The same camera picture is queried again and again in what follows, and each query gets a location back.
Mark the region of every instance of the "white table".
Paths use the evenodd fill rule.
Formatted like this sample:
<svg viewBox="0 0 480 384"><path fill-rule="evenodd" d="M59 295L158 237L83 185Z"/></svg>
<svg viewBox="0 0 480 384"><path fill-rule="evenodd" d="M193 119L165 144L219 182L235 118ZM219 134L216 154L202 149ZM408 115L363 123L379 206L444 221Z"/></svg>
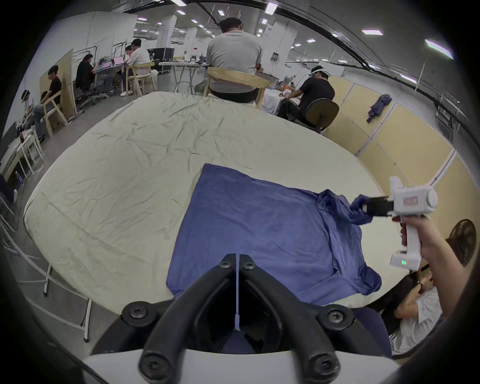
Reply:
<svg viewBox="0 0 480 384"><path fill-rule="evenodd" d="M242 104L154 92L86 132L32 193L25 226L44 257L76 290L120 313L135 300L172 297L166 287L177 233L204 163L352 201L382 195L358 159L327 138ZM406 270L391 267L399 226L362 226L365 261L379 291L339 302L363 306Z"/></svg>
<svg viewBox="0 0 480 384"><path fill-rule="evenodd" d="M195 71L197 68L204 68L207 67L207 64L197 64L194 62L187 62L187 61L162 61L159 62L158 65L171 65L174 67L181 67L181 72L180 72L180 77L177 79L177 73L175 72L175 68L173 68L173 76L175 77L175 88L173 89L173 92L178 92L179 91L179 85L180 83L188 83L190 86L190 91L192 95L195 94L195 87L192 84L193 81L193 76L195 75ZM185 68L188 68L190 71L190 79L189 81L182 81L181 78L183 76L183 72L185 71Z"/></svg>

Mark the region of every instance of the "pillar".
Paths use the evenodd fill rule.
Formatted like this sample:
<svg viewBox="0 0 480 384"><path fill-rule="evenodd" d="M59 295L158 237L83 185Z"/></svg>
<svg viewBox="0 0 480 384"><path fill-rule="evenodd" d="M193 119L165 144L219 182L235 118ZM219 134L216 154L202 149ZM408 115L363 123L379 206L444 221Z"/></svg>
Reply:
<svg viewBox="0 0 480 384"><path fill-rule="evenodd" d="M160 34L156 41L157 48L169 48L170 39L172 38L173 28L175 28L175 23L177 22L177 17L171 15L162 19L162 25L159 29Z"/></svg>
<svg viewBox="0 0 480 384"><path fill-rule="evenodd" d="M194 52L194 48L195 48L195 42L197 41L196 39L197 31L198 31L197 27L187 28L187 33L185 35L185 40L183 43L183 46L185 48L184 50L186 51L185 60L187 61L190 60L191 55L196 54Z"/></svg>
<svg viewBox="0 0 480 384"><path fill-rule="evenodd" d="M285 76L285 62L296 37L297 30L290 21L275 21L273 26L265 25L264 33L260 38L264 73L272 74L280 80L283 79ZM274 52L278 53L276 61L271 60Z"/></svg>

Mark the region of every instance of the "hanging jacket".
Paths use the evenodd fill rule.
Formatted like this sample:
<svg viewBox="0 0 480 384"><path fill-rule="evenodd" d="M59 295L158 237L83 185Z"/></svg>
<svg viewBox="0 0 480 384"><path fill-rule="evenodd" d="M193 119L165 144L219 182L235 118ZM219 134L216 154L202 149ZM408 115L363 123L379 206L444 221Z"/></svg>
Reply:
<svg viewBox="0 0 480 384"><path fill-rule="evenodd" d="M367 123L372 121L375 116L379 116L385 106L390 104L390 101L392 101L390 95L381 95L376 101L376 103L370 107L370 110L368 111Z"/></svg>

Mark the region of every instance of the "wooden chair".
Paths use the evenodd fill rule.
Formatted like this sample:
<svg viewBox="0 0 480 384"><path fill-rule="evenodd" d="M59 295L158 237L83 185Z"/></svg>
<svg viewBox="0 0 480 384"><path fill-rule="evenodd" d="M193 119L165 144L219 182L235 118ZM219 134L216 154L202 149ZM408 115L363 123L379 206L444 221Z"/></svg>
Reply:
<svg viewBox="0 0 480 384"><path fill-rule="evenodd" d="M65 116L63 115L61 109L60 109L60 106L57 105L57 103L55 102L54 98L56 98L57 96L60 96L61 95L61 90L59 90L56 94L54 94L53 96L51 96L50 98L48 98L42 105L43 105L43 112L44 112L44 115L43 115L43 119L45 121L45 124L47 126L47 131L48 131L48 135L50 137L53 137L53 130L52 130L52 126L50 125L50 120L48 119L48 117L50 115L52 115L53 113L57 112L58 115L60 116L60 119L62 120L63 124L64 125L69 125L70 123L67 121L67 119L65 118ZM47 112L47 104L48 103L52 103L53 105L53 109L51 109L50 111Z"/></svg>
<svg viewBox="0 0 480 384"><path fill-rule="evenodd" d="M208 79L205 85L204 96L208 95L210 89L210 82L212 79L226 80L232 83L249 85L251 87L259 88L258 96L255 104L258 109L262 106L262 100L264 98L265 89L269 87L271 81L262 79L258 76L249 75L248 73L232 71L230 69L208 67L207 69Z"/></svg>
<svg viewBox="0 0 480 384"><path fill-rule="evenodd" d="M147 78L150 78L152 80L153 89L154 89L154 91L156 91L156 84L153 81L153 75L152 75L152 67L154 65L155 65L155 63L153 61L151 61L151 62L148 62L148 63L133 65L131 67L127 66L127 68L125 69L127 71L127 75L128 75L128 72L129 72L130 68L132 69L132 72L133 72L133 76L127 76L126 77L127 81L125 82L125 86L126 86L125 91L127 92L127 95L128 95L128 82L130 80L133 80L133 89L136 91L137 96L139 96L139 97L142 96L142 91L140 90L140 87L139 87L137 81L143 81ZM139 69L139 68L148 68L149 73L146 73L145 75L137 75L137 69Z"/></svg>

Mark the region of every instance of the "laptop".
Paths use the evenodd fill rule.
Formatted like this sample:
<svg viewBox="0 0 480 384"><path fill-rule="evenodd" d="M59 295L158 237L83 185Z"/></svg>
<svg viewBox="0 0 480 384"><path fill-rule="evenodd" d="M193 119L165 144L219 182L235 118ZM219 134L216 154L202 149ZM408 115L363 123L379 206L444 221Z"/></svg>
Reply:
<svg viewBox="0 0 480 384"><path fill-rule="evenodd" d="M113 58L113 65L122 65L124 62L122 56Z"/></svg>

